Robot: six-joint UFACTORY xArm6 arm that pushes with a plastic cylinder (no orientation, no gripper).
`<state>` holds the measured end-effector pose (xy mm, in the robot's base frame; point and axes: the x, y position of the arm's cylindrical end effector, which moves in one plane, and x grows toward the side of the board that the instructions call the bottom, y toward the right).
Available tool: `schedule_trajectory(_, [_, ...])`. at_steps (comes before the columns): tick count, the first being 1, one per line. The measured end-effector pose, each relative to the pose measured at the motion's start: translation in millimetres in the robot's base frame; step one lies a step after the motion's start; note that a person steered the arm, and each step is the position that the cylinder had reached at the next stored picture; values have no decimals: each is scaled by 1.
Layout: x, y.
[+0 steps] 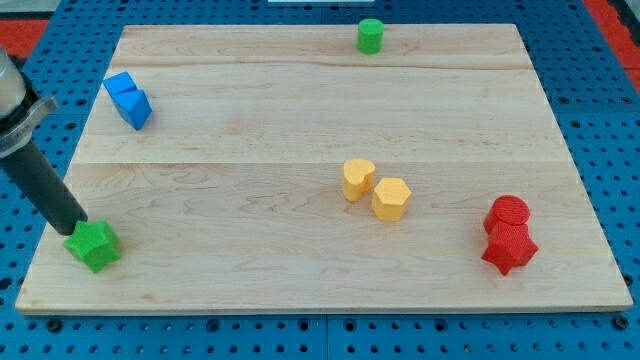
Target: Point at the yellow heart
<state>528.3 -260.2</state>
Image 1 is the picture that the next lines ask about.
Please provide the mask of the black cylindrical pointer rod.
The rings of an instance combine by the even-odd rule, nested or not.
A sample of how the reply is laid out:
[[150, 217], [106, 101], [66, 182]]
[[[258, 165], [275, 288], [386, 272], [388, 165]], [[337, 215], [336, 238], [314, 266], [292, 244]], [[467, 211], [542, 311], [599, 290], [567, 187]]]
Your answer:
[[88, 215], [33, 141], [1, 159], [1, 169], [60, 235]]

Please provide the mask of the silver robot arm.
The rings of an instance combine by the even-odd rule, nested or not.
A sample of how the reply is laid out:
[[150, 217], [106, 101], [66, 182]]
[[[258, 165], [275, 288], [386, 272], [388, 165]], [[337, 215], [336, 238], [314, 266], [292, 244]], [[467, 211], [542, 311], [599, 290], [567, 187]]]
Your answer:
[[58, 234], [70, 235], [88, 216], [32, 139], [35, 128], [57, 109], [56, 100], [40, 96], [2, 50], [1, 169]]

